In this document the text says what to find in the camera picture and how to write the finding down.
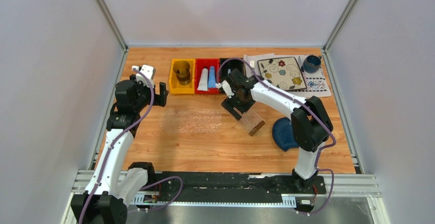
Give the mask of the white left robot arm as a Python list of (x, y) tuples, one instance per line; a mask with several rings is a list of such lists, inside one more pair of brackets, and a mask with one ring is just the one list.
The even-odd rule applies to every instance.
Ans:
[(152, 107), (164, 107), (169, 94), (160, 82), (155, 92), (152, 80), (131, 75), (115, 85), (115, 102), (106, 123), (106, 139), (95, 171), (82, 194), (74, 195), (71, 209), (77, 223), (126, 223), (127, 209), (142, 188), (152, 190), (157, 177), (150, 162), (134, 162), (123, 180), (123, 163), (138, 127)]

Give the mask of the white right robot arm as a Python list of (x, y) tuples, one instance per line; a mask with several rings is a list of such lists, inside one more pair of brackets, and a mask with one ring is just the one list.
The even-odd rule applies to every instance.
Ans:
[(321, 100), (291, 95), (256, 74), (244, 76), (233, 70), (215, 85), (226, 94), (221, 103), (236, 120), (255, 103), (263, 103), (286, 116), (292, 126), (292, 136), (299, 147), (291, 185), (297, 192), (307, 192), (318, 175), (319, 153), (332, 136), (333, 125)]

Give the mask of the clear textured toiletry holder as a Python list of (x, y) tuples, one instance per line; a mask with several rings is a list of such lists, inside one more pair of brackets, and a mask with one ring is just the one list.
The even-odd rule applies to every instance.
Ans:
[(252, 110), (243, 113), (239, 123), (249, 136), (254, 136), (265, 125), (265, 121)]

